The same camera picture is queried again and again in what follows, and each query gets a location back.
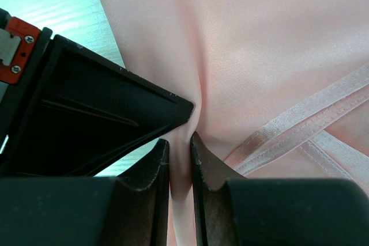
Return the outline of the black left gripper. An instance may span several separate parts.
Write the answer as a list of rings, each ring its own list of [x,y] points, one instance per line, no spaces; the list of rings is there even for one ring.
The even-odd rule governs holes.
[[[39,36],[39,28],[1,9],[1,152],[9,139],[7,130],[15,111],[7,111],[5,95],[19,83]]]

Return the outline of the pink satin napkin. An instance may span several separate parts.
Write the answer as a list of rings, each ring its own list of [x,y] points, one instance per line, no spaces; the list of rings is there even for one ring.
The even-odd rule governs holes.
[[[196,245],[189,142],[250,178],[368,190],[368,0],[101,0],[127,69],[194,104],[170,143],[168,245]]]

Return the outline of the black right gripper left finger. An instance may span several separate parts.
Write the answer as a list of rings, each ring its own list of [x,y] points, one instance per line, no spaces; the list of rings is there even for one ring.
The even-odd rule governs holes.
[[[169,144],[117,177],[1,179],[2,245],[165,245]]]

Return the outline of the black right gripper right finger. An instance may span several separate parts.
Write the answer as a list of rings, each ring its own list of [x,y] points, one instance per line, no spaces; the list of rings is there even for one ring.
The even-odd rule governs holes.
[[[368,197],[344,179],[247,179],[193,135],[198,245],[367,245]]]

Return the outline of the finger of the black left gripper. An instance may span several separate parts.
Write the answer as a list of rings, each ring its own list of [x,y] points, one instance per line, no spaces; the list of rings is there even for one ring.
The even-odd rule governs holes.
[[[41,31],[20,43],[1,101],[3,176],[92,176],[185,124],[193,104]]]

